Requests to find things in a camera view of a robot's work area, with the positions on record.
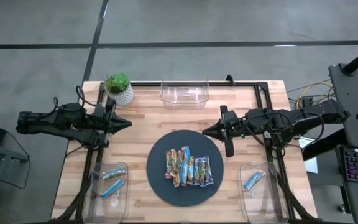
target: transparent container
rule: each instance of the transparent container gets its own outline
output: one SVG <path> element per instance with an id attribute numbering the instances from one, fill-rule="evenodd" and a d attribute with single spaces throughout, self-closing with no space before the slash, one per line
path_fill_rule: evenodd
<path id="1" fill-rule="evenodd" d="M 203 109 L 209 100 L 208 79 L 164 76 L 160 94 L 167 109 Z"/>
<path id="2" fill-rule="evenodd" d="M 259 170 L 266 176 L 250 191 L 244 184 Z M 285 196 L 277 182 L 277 170 L 272 163 L 243 164 L 237 173 L 242 214 L 251 224 L 287 223 L 288 212 Z"/>
<path id="3" fill-rule="evenodd" d="M 103 180 L 102 173 L 112 169 L 125 169 L 127 173 L 119 177 Z M 129 193 L 128 166 L 123 162 L 96 163 L 91 175 L 91 185 L 84 199 L 84 223 L 115 224 L 122 222 L 125 217 Z M 99 193 L 110 188 L 120 177 L 124 179 L 122 187 L 105 199 L 99 197 Z"/>

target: wooden table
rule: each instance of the wooden table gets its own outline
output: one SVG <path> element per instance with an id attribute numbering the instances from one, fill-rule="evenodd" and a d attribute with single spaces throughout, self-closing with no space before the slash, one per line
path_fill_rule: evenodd
<path id="1" fill-rule="evenodd" d="M 268 82 L 274 109 L 290 109 L 283 81 Z M 100 82 L 85 82 L 85 98 L 95 103 Z M 151 189 L 146 176 L 146 160 L 154 143 L 163 135 L 178 129 L 201 131 L 220 118 L 219 106 L 227 105 L 243 116 L 256 108 L 255 91 L 248 87 L 210 87 L 209 101 L 202 110 L 168 110 L 160 99 L 159 87 L 134 87 L 134 101 L 116 109 L 117 115 L 132 121 L 132 127 L 110 137 L 110 146 L 104 150 L 103 162 L 125 162 L 130 170 L 128 210 L 124 222 L 244 222 L 237 172 L 244 163 L 267 160 L 265 149 L 252 137 L 234 140 L 235 155 L 226 158 L 224 144 L 212 139 L 224 161 L 224 176 L 219 190 L 210 199 L 195 207 L 174 207 L 162 201 Z M 87 106 L 89 113 L 93 108 Z M 77 148 L 71 142 L 68 151 Z M 307 211 L 317 217 L 316 208 L 306 175 L 301 152 L 296 147 L 286 148 L 284 161 L 292 192 Z M 74 152 L 65 160 L 52 218 L 58 217 L 78 193 L 83 175 L 86 150 Z"/>

